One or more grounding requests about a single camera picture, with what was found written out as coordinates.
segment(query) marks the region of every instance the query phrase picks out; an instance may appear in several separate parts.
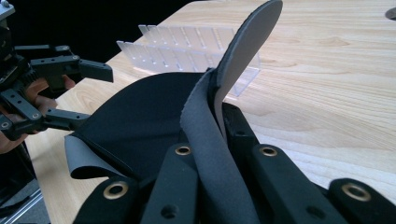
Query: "wood grain surface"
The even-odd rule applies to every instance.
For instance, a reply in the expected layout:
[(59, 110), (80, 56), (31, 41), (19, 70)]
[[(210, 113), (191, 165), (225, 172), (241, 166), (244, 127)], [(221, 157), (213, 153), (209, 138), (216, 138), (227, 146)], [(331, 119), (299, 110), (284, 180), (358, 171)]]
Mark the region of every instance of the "wood grain surface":
[[(194, 2), (163, 24), (237, 28), (262, 3)], [(355, 178), (396, 203), (396, 21), (385, 18), (394, 5), (285, 0), (260, 50), (261, 72), (242, 95), (225, 101), (243, 110), (262, 143), (283, 148), (313, 182), (327, 188), (335, 178)], [(92, 113), (149, 75), (122, 53), (109, 64), (113, 84), (85, 79), (58, 99), (59, 107)], [(65, 134), (47, 130), (27, 140), (52, 223), (71, 223), (103, 181), (69, 176)]]

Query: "human hand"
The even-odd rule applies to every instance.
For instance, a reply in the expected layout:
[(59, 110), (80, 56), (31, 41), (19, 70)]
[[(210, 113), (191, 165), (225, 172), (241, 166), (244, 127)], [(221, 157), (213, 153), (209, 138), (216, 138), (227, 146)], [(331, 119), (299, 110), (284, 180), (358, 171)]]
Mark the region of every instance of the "human hand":
[[(68, 76), (63, 76), (64, 85), (67, 90), (73, 88), (76, 83)], [(56, 107), (56, 101), (41, 95), (38, 95), (41, 91), (49, 86), (46, 79), (40, 78), (34, 82), (26, 89), (25, 95), (28, 101), (34, 105), (42, 114), (45, 114), (48, 108)], [(9, 114), (2, 106), (0, 106), (0, 111), (11, 119), (13, 122), (22, 120), (19, 115)], [(16, 141), (11, 141), (6, 136), (0, 132), (0, 154), (7, 153), (11, 149), (17, 147), (23, 142), (23, 140), (28, 136), (28, 134), (23, 134), (21, 138)]]

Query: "wooden table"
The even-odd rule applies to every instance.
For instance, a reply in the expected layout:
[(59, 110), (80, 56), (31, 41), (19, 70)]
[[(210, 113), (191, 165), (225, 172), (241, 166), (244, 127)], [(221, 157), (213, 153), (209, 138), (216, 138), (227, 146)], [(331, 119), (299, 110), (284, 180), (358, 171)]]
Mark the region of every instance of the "wooden table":
[[(262, 1), (195, 2), (163, 24), (237, 28)], [(283, 148), (315, 183), (363, 181), (396, 203), (396, 21), (393, 0), (285, 0), (260, 50), (262, 71), (238, 98), (262, 143)], [(149, 74), (120, 53), (108, 62), (115, 82), (85, 79), (59, 108), (93, 113), (126, 85)], [(103, 179), (74, 180), (64, 135), (47, 130), (27, 140), (52, 223), (71, 223)]]

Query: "light wood tabletop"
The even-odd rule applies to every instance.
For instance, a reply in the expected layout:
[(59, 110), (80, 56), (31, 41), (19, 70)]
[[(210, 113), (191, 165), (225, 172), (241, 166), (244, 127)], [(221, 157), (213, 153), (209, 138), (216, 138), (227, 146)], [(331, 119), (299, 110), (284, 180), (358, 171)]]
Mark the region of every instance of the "light wood tabletop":
[[(237, 28), (263, 1), (193, 2), (163, 24)], [(365, 182), (396, 203), (396, 21), (393, 0), (284, 0), (261, 48), (261, 72), (239, 106), (261, 143), (285, 150), (313, 182)], [(108, 62), (114, 83), (84, 79), (59, 108), (93, 113), (113, 94), (149, 76), (122, 54)], [(71, 223), (104, 179), (68, 173), (64, 136), (47, 130), (26, 143), (52, 223)]]

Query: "transparent acrylic holder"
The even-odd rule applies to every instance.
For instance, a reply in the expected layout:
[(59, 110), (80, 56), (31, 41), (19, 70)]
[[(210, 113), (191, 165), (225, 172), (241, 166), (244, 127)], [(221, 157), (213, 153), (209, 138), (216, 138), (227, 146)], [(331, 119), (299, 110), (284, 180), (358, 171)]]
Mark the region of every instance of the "transparent acrylic holder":
[[(204, 72), (217, 67), (234, 36), (232, 28), (139, 25), (145, 44), (117, 41), (138, 68), (157, 73)], [(256, 54), (231, 94), (239, 96), (260, 72)]]

